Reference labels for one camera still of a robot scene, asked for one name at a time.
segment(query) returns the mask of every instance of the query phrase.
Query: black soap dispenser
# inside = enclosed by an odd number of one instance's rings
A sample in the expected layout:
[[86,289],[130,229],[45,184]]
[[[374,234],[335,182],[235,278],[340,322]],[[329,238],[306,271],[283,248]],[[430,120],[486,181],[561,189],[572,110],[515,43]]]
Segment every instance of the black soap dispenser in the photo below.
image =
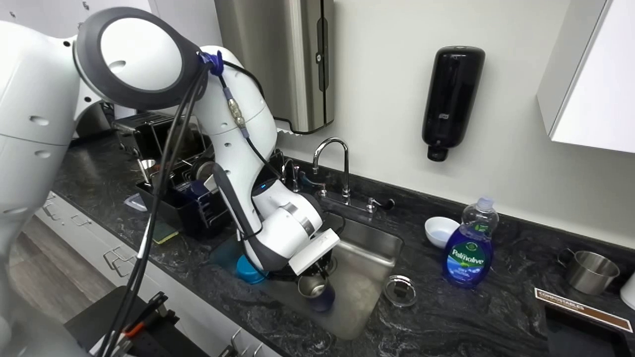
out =
[[478,89],[485,51],[472,46],[441,48],[434,61],[422,137],[428,158],[444,161],[463,141]]

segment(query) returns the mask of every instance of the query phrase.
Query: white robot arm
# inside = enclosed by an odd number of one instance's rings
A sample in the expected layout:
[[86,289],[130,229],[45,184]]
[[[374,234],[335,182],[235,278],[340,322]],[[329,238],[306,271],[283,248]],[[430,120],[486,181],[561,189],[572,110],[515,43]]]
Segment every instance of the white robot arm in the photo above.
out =
[[[69,39],[0,22],[0,46],[5,49],[0,57],[0,355],[83,356],[63,329],[11,289],[6,269],[12,244],[47,197],[77,120],[102,99],[144,110],[178,104],[202,66],[201,51],[220,51],[240,63],[226,49],[198,48],[154,15],[133,8],[96,13]],[[339,238],[331,230],[316,237],[323,220],[312,197],[295,194],[278,180],[253,191],[264,165],[256,151],[265,159],[271,155],[276,127],[248,76],[227,68],[223,77],[231,94],[209,76],[194,107],[216,152],[215,175],[206,185],[215,180],[220,188],[257,268],[274,271],[289,264],[300,274]]]

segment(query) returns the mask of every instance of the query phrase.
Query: dark blue cup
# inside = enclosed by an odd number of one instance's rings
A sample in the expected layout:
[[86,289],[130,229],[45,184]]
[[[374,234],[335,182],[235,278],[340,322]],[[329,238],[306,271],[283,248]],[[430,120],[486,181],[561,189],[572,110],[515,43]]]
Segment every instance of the dark blue cup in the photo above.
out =
[[311,309],[319,313],[328,311],[335,301],[335,289],[329,283],[328,278],[324,279],[319,275],[301,276],[298,280],[298,291]]

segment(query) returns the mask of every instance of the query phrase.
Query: wooden floor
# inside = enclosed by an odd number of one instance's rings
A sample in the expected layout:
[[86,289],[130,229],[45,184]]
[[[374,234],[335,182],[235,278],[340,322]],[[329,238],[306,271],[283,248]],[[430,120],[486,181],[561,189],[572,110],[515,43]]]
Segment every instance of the wooden floor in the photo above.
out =
[[61,323],[115,288],[37,217],[18,237],[9,265],[24,299]]

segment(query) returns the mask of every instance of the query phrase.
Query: dish soap bottle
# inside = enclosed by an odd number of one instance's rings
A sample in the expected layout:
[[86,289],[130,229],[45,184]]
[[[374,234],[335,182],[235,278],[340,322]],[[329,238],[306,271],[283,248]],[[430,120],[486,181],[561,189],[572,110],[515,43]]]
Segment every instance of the dish soap bottle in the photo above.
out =
[[479,198],[463,211],[462,223],[445,246],[443,275],[454,285],[473,288],[490,272],[491,234],[498,225],[494,201]]

